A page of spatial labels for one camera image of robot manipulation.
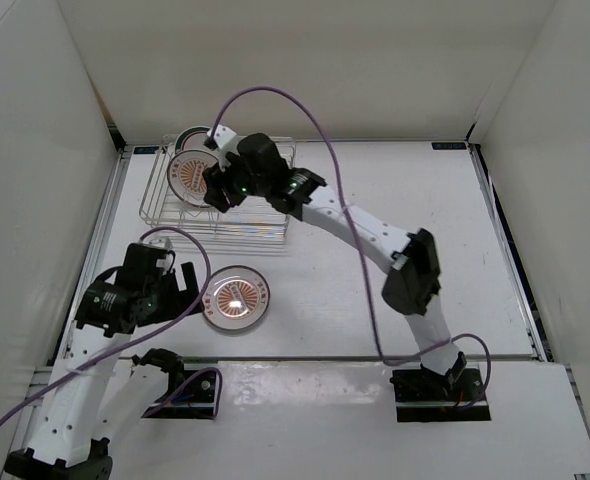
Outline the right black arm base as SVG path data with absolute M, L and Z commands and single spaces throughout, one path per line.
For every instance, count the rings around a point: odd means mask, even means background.
M 467 367 L 450 390 L 439 391 L 424 382 L 418 369 L 393 370 L 398 423 L 487 422 L 490 407 L 478 367 Z

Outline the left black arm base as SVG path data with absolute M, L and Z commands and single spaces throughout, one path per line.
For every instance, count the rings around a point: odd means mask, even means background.
M 146 419 L 215 420 L 222 375 L 215 367 L 185 369 L 169 381 L 167 391 L 143 414 Z

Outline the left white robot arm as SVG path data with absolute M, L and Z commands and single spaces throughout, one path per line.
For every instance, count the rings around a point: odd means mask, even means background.
M 70 352 L 56 362 L 39 423 L 27 445 L 8 454 L 5 473 L 19 479 L 107 479 L 112 450 L 157 398 L 181 395 L 177 354 L 152 349 L 136 362 L 131 386 L 104 404 L 120 348 L 139 328 L 201 311 L 192 263 L 170 248 L 132 243 L 121 265 L 100 273 L 75 314 Z

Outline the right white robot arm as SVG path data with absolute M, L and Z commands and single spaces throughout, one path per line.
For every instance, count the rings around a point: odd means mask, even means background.
M 277 212 L 354 247 L 385 273 L 382 298 L 411 329 L 427 393 L 445 400 L 459 389 L 466 359 L 452 343 L 442 312 L 441 269 L 429 231 L 407 232 L 346 204 L 321 176 L 289 166 L 263 133 L 241 138 L 219 127 L 208 131 L 204 145 L 217 158 L 203 174 L 206 204 L 225 213 L 250 197 L 262 198 Z

